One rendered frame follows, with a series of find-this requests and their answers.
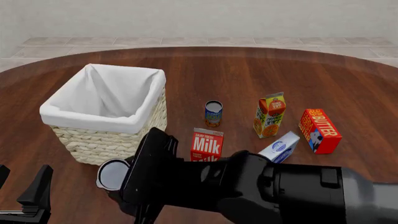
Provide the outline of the wicker basket with white liner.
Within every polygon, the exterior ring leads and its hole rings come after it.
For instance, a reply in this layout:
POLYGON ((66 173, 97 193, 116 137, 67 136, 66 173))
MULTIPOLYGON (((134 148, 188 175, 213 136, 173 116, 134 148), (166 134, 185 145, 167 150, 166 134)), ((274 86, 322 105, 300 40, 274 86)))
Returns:
POLYGON ((133 156, 151 128, 167 127, 165 72, 89 64, 40 106, 77 162, 101 165, 133 156))

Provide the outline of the red milk carton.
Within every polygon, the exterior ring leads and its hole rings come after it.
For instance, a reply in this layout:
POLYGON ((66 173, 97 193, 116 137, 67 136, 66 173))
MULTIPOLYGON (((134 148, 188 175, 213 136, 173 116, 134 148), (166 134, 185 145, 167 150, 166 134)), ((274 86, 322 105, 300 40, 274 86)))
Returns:
POLYGON ((222 132, 194 128, 190 160, 192 162, 216 162, 221 158, 223 138, 222 132))

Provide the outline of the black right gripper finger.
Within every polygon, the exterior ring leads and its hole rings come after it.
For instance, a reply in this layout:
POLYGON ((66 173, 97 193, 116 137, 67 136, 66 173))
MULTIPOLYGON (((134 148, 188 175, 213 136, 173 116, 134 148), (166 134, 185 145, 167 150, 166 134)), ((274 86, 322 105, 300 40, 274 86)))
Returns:
POLYGON ((128 214, 130 216, 133 216, 133 217, 135 216, 135 205, 125 202, 120 195, 120 191, 118 191, 118 190, 117 191, 108 191, 107 190, 106 193, 108 194, 108 197, 111 200, 115 201, 118 204, 118 206, 122 212, 124 212, 125 214, 128 214))

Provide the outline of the orange juice carton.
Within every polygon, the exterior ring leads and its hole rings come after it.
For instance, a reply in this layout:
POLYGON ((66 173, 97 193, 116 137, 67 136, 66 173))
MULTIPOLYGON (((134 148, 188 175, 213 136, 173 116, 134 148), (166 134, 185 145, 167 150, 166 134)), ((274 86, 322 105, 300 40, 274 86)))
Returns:
POLYGON ((253 128, 260 139, 275 136, 284 117, 284 93, 274 93, 258 101, 253 128))

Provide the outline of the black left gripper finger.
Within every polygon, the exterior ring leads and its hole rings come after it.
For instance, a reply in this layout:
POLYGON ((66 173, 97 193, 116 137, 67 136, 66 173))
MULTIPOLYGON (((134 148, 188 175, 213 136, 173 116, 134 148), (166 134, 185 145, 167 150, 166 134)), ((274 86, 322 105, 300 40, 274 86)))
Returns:
POLYGON ((10 169, 2 164, 0 164, 0 188, 5 184, 7 178, 9 177, 10 169))
POLYGON ((17 202, 22 205, 22 210, 38 209, 51 211, 50 186, 53 169, 49 165, 43 165, 32 183, 25 192, 18 197, 17 202))

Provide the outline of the alphabet soup can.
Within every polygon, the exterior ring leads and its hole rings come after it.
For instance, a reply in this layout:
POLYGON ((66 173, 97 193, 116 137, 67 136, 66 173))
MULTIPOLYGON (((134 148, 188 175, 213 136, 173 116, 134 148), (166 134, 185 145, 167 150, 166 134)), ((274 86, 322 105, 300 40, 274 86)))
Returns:
POLYGON ((210 127, 221 124, 223 105, 217 100, 210 100, 205 104, 205 123, 210 127))

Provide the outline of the white and blue box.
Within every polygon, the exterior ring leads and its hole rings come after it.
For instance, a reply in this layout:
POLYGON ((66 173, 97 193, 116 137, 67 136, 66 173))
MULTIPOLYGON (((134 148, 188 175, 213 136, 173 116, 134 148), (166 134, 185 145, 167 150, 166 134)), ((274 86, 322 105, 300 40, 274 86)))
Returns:
POLYGON ((280 164, 286 160, 293 153, 300 137, 294 132, 290 131, 271 145, 258 152, 258 154, 267 158, 267 160, 280 164))

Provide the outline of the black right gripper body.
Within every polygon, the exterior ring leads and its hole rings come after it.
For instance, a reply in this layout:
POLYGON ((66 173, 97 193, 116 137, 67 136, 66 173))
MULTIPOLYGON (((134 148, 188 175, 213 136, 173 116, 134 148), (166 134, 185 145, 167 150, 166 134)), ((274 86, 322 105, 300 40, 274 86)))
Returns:
POLYGON ((133 224, 154 224, 165 205, 184 206, 178 191, 178 140, 159 128, 142 138, 120 188, 121 209, 135 218, 133 224))

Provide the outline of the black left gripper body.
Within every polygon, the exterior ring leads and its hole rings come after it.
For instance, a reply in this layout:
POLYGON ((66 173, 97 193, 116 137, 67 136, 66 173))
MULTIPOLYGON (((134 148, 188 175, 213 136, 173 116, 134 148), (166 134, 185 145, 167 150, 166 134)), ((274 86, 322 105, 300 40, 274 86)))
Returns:
POLYGON ((22 210, 0 210, 0 224, 47 224, 51 212, 37 206, 22 210))

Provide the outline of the red butter box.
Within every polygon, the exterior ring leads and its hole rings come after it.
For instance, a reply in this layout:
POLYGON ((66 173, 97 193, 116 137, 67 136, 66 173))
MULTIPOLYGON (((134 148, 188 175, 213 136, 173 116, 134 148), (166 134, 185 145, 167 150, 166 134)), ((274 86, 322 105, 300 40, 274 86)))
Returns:
POLYGON ((322 109, 306 109, 298 127, 315 154, 331 154, 342 139, 322 109))

